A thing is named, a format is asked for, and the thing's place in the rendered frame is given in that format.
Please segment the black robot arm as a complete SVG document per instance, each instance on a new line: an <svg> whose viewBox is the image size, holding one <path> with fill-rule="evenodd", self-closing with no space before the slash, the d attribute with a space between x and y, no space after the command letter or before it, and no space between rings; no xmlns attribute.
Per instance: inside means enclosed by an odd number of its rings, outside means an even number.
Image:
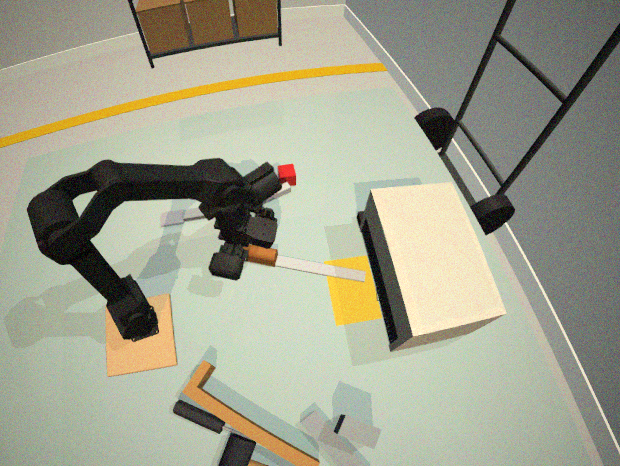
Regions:
<svg viewBox="0 0 620 466"><path fill-rule="evenodd" d="M220 226L232 228L245 218L243 203L256 207L281 189L269 162L243 177L221 158L187 166L108 159L55 182L32 198L27 213L40 252L59 265L72 265L107 300L106 307L123 339L136 342L159 333L154 307L131 274L119 278L90 241L111 212L124 201L196 199L207 220L215 217ZM96 190L79 217L72 200ZM248 214L240 234L241 246L271 248L277 227L271 208L260 210L255 217Z"/></svg>

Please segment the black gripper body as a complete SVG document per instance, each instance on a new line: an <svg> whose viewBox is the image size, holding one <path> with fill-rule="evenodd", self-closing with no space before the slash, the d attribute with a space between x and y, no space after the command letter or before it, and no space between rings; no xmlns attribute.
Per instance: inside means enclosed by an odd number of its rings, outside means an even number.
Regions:
<svg viewBox="0 0 620 466"><path fill-rule="evenodd" d="M257 214L262 208L262 202L256 207L253 203L248 204L245 202L243 204L246 215L239 225L232 228L225 228L220 226L217 220L215 221L214 228L220 230L218 239L225 241L223 246L225 253L213 253L209 264L209 270L212 276L235 281L240 279L244 263L242 260L244 248L241 246L240 234L243 234L243 229L247 225L248 214L250 214L250 212L255 212Z"/></svg>

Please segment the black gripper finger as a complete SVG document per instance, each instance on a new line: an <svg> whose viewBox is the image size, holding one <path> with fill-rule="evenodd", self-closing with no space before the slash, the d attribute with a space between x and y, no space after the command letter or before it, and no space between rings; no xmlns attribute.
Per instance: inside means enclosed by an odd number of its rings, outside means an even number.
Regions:
<svg viewBox="0 0 620 466"><path fill-rule="evenodd" d="M221 246L220 246L219 252L221 252L221 253L223 253L223 254L224 254L224 253L225 253L225 250L223 250L223 246L224 246L224 245L221 245ZM245 262L245 261L246 261L246 258L247 258L247 255L248 255L248 252L249 252L249 250L244 250L244 253L243 253L243 256L242 256L242 260L243 260L243 262Z"/></svg>

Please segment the red cube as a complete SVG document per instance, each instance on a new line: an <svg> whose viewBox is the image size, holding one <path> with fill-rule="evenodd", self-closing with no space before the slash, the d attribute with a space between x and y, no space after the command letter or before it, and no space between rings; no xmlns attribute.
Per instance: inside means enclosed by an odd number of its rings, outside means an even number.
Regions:
<svg viewBox="0 0 620 466"><path fill-rule="evenodd" d="M288 182L290 186L296 185L296 174L293 164L278 166L278 179L282 184Z"/></svg>

